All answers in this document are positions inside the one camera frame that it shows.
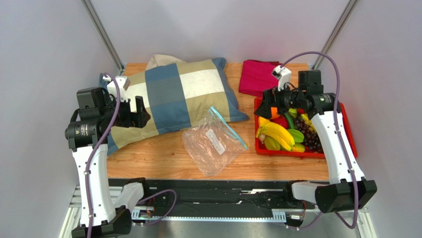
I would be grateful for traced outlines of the orange fruit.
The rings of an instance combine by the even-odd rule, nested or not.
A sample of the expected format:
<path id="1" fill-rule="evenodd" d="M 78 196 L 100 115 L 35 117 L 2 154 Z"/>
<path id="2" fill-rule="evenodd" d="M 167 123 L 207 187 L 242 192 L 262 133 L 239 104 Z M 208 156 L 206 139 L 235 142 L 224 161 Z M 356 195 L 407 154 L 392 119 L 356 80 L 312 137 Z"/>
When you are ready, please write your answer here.
<path id="1" fill-rule="evenodd" d="M 270 117 L 271 120 L 277 119 L 280 117 L 280 113 L 278 112 L 277 107 L 271 107 L 270 112 L 271 112 L 271 117 Z"/>

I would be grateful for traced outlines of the large yellow banana bunch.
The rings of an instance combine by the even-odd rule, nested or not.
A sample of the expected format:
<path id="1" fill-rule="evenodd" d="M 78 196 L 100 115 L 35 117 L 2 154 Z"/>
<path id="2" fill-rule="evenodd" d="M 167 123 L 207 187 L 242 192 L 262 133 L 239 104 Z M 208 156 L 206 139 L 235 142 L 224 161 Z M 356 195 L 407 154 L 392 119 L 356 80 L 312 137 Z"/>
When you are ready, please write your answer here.
<path id="1" fill-rule="evenodd" d="M 287 151 L 292 151 L 295 145 L 293 136 L 284 127 L 273 122 L 268 122 L 258 127 L 256 138 L 259 138 L 261 135 L 271 137 Z"/>

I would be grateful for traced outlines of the red apple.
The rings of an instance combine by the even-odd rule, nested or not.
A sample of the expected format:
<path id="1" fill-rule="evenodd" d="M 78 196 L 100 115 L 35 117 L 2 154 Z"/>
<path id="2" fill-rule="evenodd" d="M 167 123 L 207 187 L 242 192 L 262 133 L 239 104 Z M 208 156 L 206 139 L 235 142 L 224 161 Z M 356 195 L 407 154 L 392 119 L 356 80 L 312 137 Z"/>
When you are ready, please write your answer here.
<path id="1" fill-rule="evenodd" d="M 279 117 L 277 117 L 275 119 L 271 119 L 271 121 L 273 123 L 276 123 L 276 124 L 284 127 L 285 129 L 289 129 L 289 124 L 288 124 L 288 121 L 285 118 L 285 116 L 279 116 Z"/>

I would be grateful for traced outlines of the purple grape bunch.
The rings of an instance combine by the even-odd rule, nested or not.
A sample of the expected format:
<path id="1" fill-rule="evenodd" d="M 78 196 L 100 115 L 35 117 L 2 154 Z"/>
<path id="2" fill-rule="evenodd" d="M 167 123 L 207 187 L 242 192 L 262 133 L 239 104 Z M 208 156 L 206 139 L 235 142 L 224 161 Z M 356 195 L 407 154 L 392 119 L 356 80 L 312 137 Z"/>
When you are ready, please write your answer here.
<path id="1" fill-rule="evenodd" d="M 306 128 L 304 121 L 300 115 L 295 118 L 296 129 L 299 130 L 304 136 L 303 144 L 314 153 L 323 153 L 322 144 L 317 132 L 311 132 Z"/>

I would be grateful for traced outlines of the clear zip top bag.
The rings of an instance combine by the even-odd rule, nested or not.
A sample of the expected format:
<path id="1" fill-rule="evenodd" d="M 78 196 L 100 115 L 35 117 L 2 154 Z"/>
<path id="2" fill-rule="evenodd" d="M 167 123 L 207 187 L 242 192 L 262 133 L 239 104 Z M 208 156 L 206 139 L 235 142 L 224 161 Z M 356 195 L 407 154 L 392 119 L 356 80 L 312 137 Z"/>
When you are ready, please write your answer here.
<path id="1" fill-rule="evenodd" d="M 205 177 L 218 175 L 249 148 L 215 107 L 210 107 L 196 126 L 182 133 L 189 156 Z"/>

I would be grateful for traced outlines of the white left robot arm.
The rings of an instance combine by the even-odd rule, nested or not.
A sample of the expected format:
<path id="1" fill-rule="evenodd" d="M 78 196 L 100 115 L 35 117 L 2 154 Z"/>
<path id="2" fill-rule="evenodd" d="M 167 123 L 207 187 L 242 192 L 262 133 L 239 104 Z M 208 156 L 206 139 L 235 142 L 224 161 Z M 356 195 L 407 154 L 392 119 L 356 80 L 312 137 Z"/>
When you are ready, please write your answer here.
<path id="1" fill-rule="evenodd" d="M 145 178 L 131 179 L 117 199 L 112 201 L 107 177 L 107 136 L 111 127 L 146 126 L 148 114 L 141 96 L 135 97 L 136 110 L 130 100 L 109 94 L 102 87 L 77 92 L 76 109 L 65 130 L 68 147 L 75 160 L 81 191 L 82 213 L 73 238 L 114 238 L 130 233 L 132 211 L 148 189 Z"/>

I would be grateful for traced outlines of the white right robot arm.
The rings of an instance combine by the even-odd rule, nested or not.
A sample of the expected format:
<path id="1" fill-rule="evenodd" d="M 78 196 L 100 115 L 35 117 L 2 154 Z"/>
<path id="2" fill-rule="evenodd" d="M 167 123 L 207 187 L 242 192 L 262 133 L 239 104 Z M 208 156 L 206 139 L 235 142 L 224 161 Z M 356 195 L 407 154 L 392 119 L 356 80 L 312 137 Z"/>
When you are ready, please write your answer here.
<path id="1" fill-rule="evenodd" d="M 307 201 L 323 213 L 359 210 L 377 192 L 374 180 L 367 180 L 357 164 L 343 124 L 342 109 L 334 93 L 324 93 L 319 70 L 299 72 L 299 85 L 290 88 L 291 71 L 278 66 L 272 71 L 278 85 L 265 90 L 262 102 L 254 114 L 271 118 L 271 109 L 286 113 L 302 109 L 308 114 L 327 161 L 329 184 L 304 180 L 287 184 L 287 201 L 291 204 Z"/>

